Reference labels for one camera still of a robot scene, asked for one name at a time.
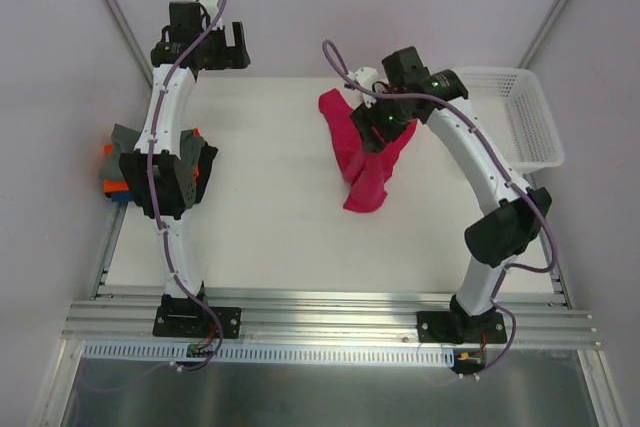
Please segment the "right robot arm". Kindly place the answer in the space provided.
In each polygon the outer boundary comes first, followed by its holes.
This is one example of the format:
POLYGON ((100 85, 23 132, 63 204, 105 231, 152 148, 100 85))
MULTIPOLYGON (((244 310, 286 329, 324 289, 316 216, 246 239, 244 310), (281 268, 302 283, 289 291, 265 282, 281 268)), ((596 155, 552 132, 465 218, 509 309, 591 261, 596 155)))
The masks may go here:
POLYGON ((407 47, 383 59, 384 71, 350 71, 363 101, 351 120, 368 153, 382 153, 410 123, 420 121, 448 149, 470 184, 482 216, 464 231, 470 262, 446 311, 418 315, 419 335, 449 344, 503 344, 503 317, 494 304, 507 272, 536 239, 551 206, 499 153, 476 115, 469 91, 452 70, 432 73, 407 47))

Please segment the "pink t shirt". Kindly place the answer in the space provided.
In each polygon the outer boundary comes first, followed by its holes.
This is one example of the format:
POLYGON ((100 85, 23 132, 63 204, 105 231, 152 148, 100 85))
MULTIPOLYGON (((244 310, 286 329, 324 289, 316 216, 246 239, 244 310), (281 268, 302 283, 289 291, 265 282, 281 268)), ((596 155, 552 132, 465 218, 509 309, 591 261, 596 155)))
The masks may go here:
POLYGON ((353 109, 337 89, 321 94, 318 107, 328 125, 342 177, 350 186, 343 208, 356 213, 378 210, 387 197, 385 183, 393 175, 401 151, 412 139, 417 122, 413 121, 382 153, 365 153, 357 129, 349 118, 353 109))

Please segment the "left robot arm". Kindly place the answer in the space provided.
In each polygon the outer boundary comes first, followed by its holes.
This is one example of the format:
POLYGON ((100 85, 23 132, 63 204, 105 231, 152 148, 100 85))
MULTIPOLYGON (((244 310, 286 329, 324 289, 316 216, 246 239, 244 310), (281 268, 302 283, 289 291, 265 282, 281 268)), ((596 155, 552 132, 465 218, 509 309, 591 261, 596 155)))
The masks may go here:
POLYGON ((236 339, 238 307, 214 307, 187 239, 188 212, 203 198, 218 154, 197 129, 183 126, 202 71, 244 69, 250 58, 243 26, 232 25, 234 43, 220 22, 220 0, 176 1, 169 23, 151 51, 153 84, 144 126, 118 165, 133 201, 151 219, 166 271, 152 333, 164 338, 236 339))

